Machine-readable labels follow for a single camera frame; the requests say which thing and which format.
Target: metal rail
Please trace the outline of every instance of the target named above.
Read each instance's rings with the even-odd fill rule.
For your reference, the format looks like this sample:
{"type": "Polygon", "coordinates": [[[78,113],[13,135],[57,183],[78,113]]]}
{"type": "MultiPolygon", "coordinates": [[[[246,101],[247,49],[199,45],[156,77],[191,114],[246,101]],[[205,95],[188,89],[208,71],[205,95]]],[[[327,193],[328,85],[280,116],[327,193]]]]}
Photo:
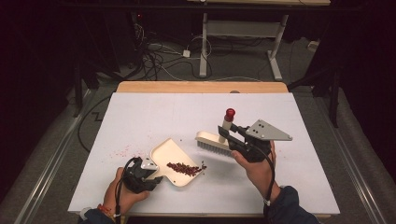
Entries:
{"type": "Polygon", "coordinates": [[[33,221],[33,218],[35,217],[35,213],[37,212],[38,207],[42,203],[48,189],[50,188],[50,184],[52,183],[53,178],[55,177],[59,167],[61,166],[61,163],[64,159],[64,155],[67,153],[69,149],[70,139],[72,138],[73,133],[75,132],[75,129],[81,122],[83,116],[87,112],[88,110],[87,105],[90,104],[94,94],[95,91],[92,92],[90,90],[87,90],[84,95],[84,101],[87,102],[85,104],[86,106],[83,106],[81,113],[76,118],[73,118],[72,116],[70,117],[73,120],[71,120],[71,125],[69,129],[64,134],[64,137],[61,140],[59,146],[56,148],[54,154],[49,159],[49,162],[47,163],[47,166],[44,169],[43,173],[38,178],[29,198],[26,200],[25,205],[23,206],[22,210],[20,211],[20,214],[15,220],[14,222],[15,224],[20,224],[20,223],[25,224],[25,223],[31,223],[33,221]]]}
{"type": "Polygon", "coordinates": [[[332,126],[332,122],[327,116],[328,110],[322,98],[317,98],[316,100],[320,113],[323,115],[323,118],[326,120],[327,125],[332,130],[332,134],[337,141],[339,146],[339,152],[341,155],[341,159],[343,160],[344,165],[346,166],[346,170],[349,173],[349,176],[355,185],[356,191],[361,197],[361,202],[363,203],[364,208],[367,211],[368,216],[372,220],[374,224],[387,224],[384,216],[382,215],[381,210],[379,209],[373,193],[370,187],[367,185],[364,177],[361,175],[361,171],[354,161],[352,155],[349,152],[347,144],[345,143],[342,135],[339,133],[337,129],[332,126]]]}

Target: red cap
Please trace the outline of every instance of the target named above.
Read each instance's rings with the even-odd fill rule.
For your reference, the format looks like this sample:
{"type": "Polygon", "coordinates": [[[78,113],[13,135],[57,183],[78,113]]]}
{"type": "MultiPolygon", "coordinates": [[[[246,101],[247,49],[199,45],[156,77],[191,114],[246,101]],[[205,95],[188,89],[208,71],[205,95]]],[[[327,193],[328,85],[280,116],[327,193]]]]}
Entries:
{"type": "Polygon", "coordinates": [[[232,108],[228,108],[225,111],[225,116],[224,119],[228,122],[232,122],[233,121],[233,116],[235,115],[235,111],[232,108]]]}

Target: human hand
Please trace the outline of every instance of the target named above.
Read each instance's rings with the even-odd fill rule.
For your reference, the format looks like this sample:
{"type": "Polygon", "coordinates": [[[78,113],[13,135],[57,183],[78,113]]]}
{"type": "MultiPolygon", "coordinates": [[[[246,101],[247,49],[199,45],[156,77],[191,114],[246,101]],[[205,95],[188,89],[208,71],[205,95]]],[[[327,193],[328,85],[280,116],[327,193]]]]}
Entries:
{"type": "MultiPolygon", "coordinates": [[[[271,153],[268,155],[270,160],[274,164],[276,164],[276,153],[275,153],[275,144],[274,141],[270,141],[271,144],[271,153]]],[[[263,198],[267,196],[268,188],[271,183],[272,178],[272,170],[270,164],[267,160],[261,162],[248,162],[241,153],[236,150],[231,152],[233,158],[236,162],[239,163],[243,168],[245,168],[247,172],[248,179],[253,183],[253,185],[257,188],[259,193],[262,195],[263,198]]],[[[274,201],[277,195],[280,192],[280,188],[275,182],[272,188],[271,198],[270,201],[274,201]]]]}
{"type": "MultiPolygon", "coordinates": [[[[106,190],[103,206],[107,209],[110,209],[109,213],[111,216],[116,213],[115,192],[117,188],[117,183],[119,183],[121,179],[123,169],[124,168],[122,167],[119,167],[117,169],[116,177],[110,183],[106,190]]],[[[148,196],[149,192],[147,190],[136,194],[128,190],[125,186],[122,186],[120,193],[120,213],[124,215],[132,208],[135,203],[147,199],[148,196]]]]}

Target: dark background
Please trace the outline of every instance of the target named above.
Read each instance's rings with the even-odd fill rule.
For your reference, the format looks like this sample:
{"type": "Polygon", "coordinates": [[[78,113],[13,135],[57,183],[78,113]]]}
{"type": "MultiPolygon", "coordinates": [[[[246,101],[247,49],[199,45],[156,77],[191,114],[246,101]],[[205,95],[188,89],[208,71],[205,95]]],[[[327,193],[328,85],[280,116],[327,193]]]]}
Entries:
{"type": "MultiPolygon", "coordinates": [[[[329,63],[342,65],[340,85],[351,109],[395,179],[392,154],[396,146],[396,28],[391,1],[344,0],[332,1],[332,5],[350,7],[364,2],[367,6],[362,12],[353,15],[290,16],[284,39],[292,41],[302,36],[321,39],[307,76],[329,63]]],[[[106,26],[106,20],[112,19],[101,13],[90,13],[82,19],[50,0],[1,2],[0,200],[40,137],[67,106],[65,97],[73,86],[77,59],[81,55],[91,58],[111,71],[117,71],[118,63],[122,63],[118,57],[122,52],[111,45],[117,31],[106,26]]],[[[146,13],[142,22],[164,35],[180,35],[183,41],[200,32],[201,19],[199,14],[146,13]],[[165,26],[159,21],[164,20],[183,22],[172,22],[172,29],[161,30],[165,26]]],[[[93,71],[84,71],[91,74],[84,78],[90,79],[93,71]]]]}

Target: gray carpet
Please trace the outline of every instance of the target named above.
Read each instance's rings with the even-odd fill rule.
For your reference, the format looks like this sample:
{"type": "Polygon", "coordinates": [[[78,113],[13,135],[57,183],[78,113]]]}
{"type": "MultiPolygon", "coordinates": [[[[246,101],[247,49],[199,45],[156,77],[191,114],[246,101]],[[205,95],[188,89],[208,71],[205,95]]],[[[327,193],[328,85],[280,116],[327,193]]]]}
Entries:
{"type": "MultiPolygon", "coordinates": [[[[223,80],[254,81],[253,79],[248,79],[254,78],[261,81],[274,81],[263,51],[264,49],[270,49],[271,43],[269,40],[264,40],[259,46],[255,47],[239,46],[240,49],[234,49],[227,54],[225,51],[229,49],[226,47],[219,49],[218,47],[209,56],[213,72],[210,80],[234,77],[234,79],[223,80]]],[[[289,84],[304,76],[304,72],[313,56],[313,53],[305,48],[307,43],[308,41],[305,39],[292,44],[282,43],[276,58],[285,83],[289,84]]],[[[183,50],[177,45],[169,44],[169,46],[177,51],[183,50]]],[[[163,57],[171,60],[173,56],[166,54],[163,57]]],[[[194,73],[197,74],[198,62],[192,61],[192,63],[194,73]]],[[[158,74],[158,80],[175,80],[175,78],[198,80],[191,75],[191,66],[188,63],[180,63],[166,70],[172,77],[162,70],[158,74]]],[[[89,95],[92,100],[85,102],[84,114],[117,88],[118,83],[108,77],[99,74],[98,78],[100,80],[100,88],[89,95]]],[[[326,115],[323,114],[323,111],[326,110],[324,107],[327,105],[328,99],[314,98],[310,88],[307,87],[297,88],[293,90],[293,94],[341,210],[339,216],[322,218],[321,221],[334,224],[392,223],[392,220],[396,218],[396,206],[394,205],[396,200],[395,184],[362,133],[359,123],[349,110],[347,99],[343,92],[340,92],[339,128],[337,130],[329,125],[326,115]],[[356,162],[356,167],[358,167],[363,177],[364,183],[367,184],[369,192],[375,199],[375,205],[380,209],[379,214],[378,212],[375,214],[375,218],[370,212],[367,212],[370,211],[367,204],[362,202],[359,183],[357,184],[353,180],[353,174],[350,173],[348,164],[343,159],[337,134],[342,137],[341,145],[348,148],[351,157],[356,162]],[[385,220],[375,220],[378,217],[383,217],[385,220]]],[[[13,188],[0,205],[0,223],[15,222],[29,195],[31,195],[37,180],[45,170],[56,149],[60,146],[68,127],[75,120],[73,118],[74,99],[72,94],[69,101],[70,106],[48,128],[47,133],[37,145],[13,188]]],[[[88,149],[91,148],[100,128],[100,118],[106,112],[107,103],[108,100],[104,100],[96,106],[81,124],[81,142],[88,149]],[[99,120],[95,121],[96,115],[92,114],[92,112],[99,113],[99,120]]],[[[40,199],[36,201],[37,209],[33,210],[33,215],[25,223],[77,222],[78,216],[67,213],[67,208],[89,155],[82,144],[78,141],[77,132],[73,132],[69,143],[65,146],[63,160],[53,179],[49,181],[48,190],[45,192],[42,201],[40,199]]],[[[129,221],[130,223],[262,223],[257,218],[131,217],[129,221]]]]}

